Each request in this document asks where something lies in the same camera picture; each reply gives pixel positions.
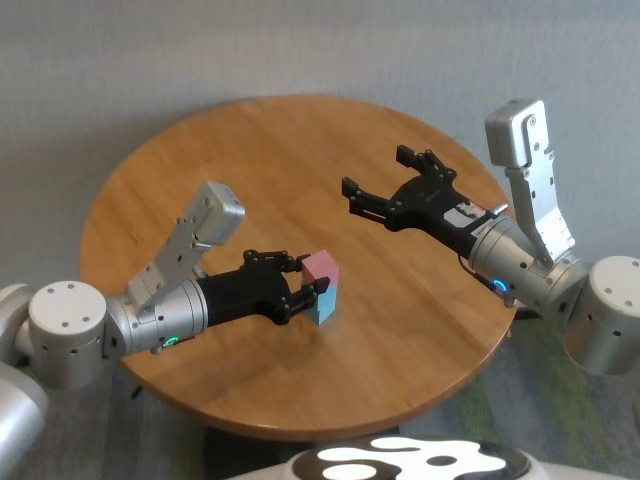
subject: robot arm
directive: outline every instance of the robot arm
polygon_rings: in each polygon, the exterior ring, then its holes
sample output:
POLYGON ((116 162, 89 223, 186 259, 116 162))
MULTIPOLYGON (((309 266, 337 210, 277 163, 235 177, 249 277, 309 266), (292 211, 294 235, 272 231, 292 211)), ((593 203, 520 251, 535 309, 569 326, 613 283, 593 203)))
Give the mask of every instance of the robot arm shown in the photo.
POLYGON ((98 378, 105 359, 157 354, 207 327, 252 314, 285 325, 315 304, 329 278, 292 292, 283 276, 301 271, 305 256, 247 250, 237 270, 201 274, 202 254, 226 243, 243 216, 231 190, 209 182, 122 295, 105 298, 77 281, 37 292, 27 285, 0 290, 0 478, 44 428, 48 400, 40 384, 81 387, 98 378), (192 271, 199 278, 190 279, 192 271), (21 356, 29 358, 30 375, 13 368, 21 356))
POLYGON ((421 229, 449 247, 505 306, 518 300, 556 321, 567 352, 585 369, 630 370, 640 347, 640 260, 609 257, 591 266, 573 253, 575 242, 557 205, 541 101, 506 105, 489 117, 486 130, 491 161, 510 179, 517 220, 501 213, 504 205, 485 210, 457 192, 456 172, 433 152, 414 154, 404 146, 396 161, 420 175, 390 199, 344 178, 349 211, 391 231, 421 229))

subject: cable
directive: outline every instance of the cable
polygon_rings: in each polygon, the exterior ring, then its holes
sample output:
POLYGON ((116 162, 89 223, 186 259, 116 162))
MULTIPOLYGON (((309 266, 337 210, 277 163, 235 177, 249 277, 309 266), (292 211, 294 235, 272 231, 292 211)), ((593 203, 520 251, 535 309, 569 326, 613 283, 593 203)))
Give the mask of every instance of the cable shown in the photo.
POLYGON ((462 269, 467 272, 469 275, 471 275, 472 277, 474 277, 476 275, 476 272, 474 272, 473 270, 471 270, 469 267, 467 267, 464 262, 462 261, 462 257, 460 255, 458 255, 458 263, 460 264, 460 266, 462 267, 462 269))
POLYGON ((489 290, 491 290, 492 292, 496 291, 496 286, 493 282, 490 282, 489 280, 487 280, 486 278, 484 278, 482 275, 480 275, 477 272, 474 272, 473 270, 471 270, 467 265, 464 264, 464 262, 462 261, 462 257, 460 255, 458 255, 458 263, 460 264, 460 266, 462 267, 462 269, 467 272, 469 275, 471 275, 473 278, 475 278, 476 280, 478 280, 482 285, 484 285, 485 287, 487 287, 489 290))

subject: blue block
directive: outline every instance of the blue block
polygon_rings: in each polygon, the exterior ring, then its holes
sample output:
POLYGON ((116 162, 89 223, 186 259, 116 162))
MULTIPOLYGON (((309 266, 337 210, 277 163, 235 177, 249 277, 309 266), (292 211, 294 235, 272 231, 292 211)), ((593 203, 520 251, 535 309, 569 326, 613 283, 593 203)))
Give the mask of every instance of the blue block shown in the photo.
POLYGON ((316 304, 305 311, 316 325, 321 325, 336 309, 338 286, 327 288, 327 291, 318 295, 316 304))

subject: wooden table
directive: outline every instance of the wooden table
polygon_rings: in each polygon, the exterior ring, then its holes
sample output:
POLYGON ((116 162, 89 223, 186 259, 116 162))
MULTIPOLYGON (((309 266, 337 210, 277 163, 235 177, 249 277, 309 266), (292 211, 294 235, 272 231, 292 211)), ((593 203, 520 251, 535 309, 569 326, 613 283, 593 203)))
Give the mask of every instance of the wooden table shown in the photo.
MULTIPOLYGON (((188 118, 133 152, 86 221, 81 276, 117 294, 165 241, 205 180, 246 207, 231 241, 206 255, 235 269, 245 249, 327 249, 340 265, 338 309, 322 327, 249 317, 152 356, 124 360, 146 388, 233 433, 325 441, 386 429, 428 410, 478 372, 513 312, 417 230, 391 233, 348 214, 340 181, 391 195, 416 175, 396 145, 432 149, 456 187, 485 207, 505 201, 459 144, 421 121, 330 96, 258 98, 188 118)), ((291 285, 299 286, 294 274, 291 285)))

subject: sticker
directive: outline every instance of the sticker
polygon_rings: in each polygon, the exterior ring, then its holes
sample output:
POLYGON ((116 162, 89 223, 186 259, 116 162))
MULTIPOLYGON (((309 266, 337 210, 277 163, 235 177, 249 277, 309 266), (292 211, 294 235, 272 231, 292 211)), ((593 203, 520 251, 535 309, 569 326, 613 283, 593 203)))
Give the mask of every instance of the sticker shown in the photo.
POLYGON ((485 209, 480 208, 473 202, 469 202, 468 205, 462 202, 446 212, 444 219, 454 227, 464 228, 471 225, 485 213, 487 213, 485 209))
POLYGON ((471 235, 473 235, 476 238, 480 238, 482 235, 484 235, 484 233, 487 230, 489 230, 489 228, 491 228, 492 225, 493 225, 493 218, 490 218, 489 220, 484 222, 482 225, 480 225, 478 228, 476 228, 473 232, 471 232, 471 235))

